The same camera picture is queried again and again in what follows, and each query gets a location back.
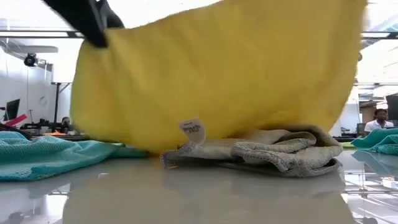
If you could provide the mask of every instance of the cable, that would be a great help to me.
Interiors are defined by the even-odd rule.
[[[26,68],[26,112],[29,110],[29,69]]]
[[[0,40],[0,42],[2,42],[2,43],[6,46],[6,49],[8,48],[8,50],[10,50],[12,53],[14,53],[14,54],[16,54],[16,55],[18,55],[18,56],[20,56],[20,57],[25,58],[25,56],[20,55],[19,53],[17,53],[17,52],[15,52],[15,51],[11,50],[10,47],[8,46],[8,44],[5,43],[5,41]],[[22,51],[21,47],[20,47],[18,44],[15,44],[15,46],[19,47],[19,49]]]
[[[45,64],[44,64],[44,83],[45,83],[45,79],[47,78],[47,65],[48,65],[48,63],[45,62]]]
[[[1,42],[3,42],[5,45],[6,45],[6,50],[4,51],[4,53],[6,54],[5,55],[5,58],[6,58],[6,75],[7,75],[7,78],[8,78],[8,62],[7,62],[7,48],[9,48],[8,47],[8,45],[4,42],[4,41],[1,41]]]
[[[355,100],[355,104],[357,105],[357,107],[356,107],[356,109],[358,110],[358,121],[360,122],[360,123],[362,123],[362,118],[361,118],[361,107],[360,107],[360,105],[359,105],[359,100]]]

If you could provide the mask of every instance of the desk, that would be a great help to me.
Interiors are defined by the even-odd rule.
[[[32,139],[41,137],[43,135],[32,135]],[[56,135],[53,137],[57,137],[63,140],[68,140],[68,141],[86,141],[90,140],[89,136],[82,136],[82,135]]]
[[[0,183],[0,223],[398,223],[398,157],[374,155],[396,165],[378,174],[354,152],[338,157],[338,172],[309,179],[221,167],[164,170],[157,158],[109,160]]]

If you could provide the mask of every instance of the pink object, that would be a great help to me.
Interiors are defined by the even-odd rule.
[[[17,123],[20,123],[21,121],[25,120],[26,118],[27,118],[26,114],[22,114],[19,117],[17,117],[16,119],[12,119],[12,120],[6,122],[5,125],[12,127],[12,126],[16,125]]]

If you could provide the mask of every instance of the yellow towel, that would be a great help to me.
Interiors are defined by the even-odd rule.
[[[328,131],[353,86],[365,0],[224,0],[83,43],[72,118],[162,152],[200,118],[207,138],[309,123]]]

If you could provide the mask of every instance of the computer monitor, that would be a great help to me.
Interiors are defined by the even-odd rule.
[[[7,114],[4,115],[4,121],[16,119],[18,117],[19,100],[13,100],[7,103]]]

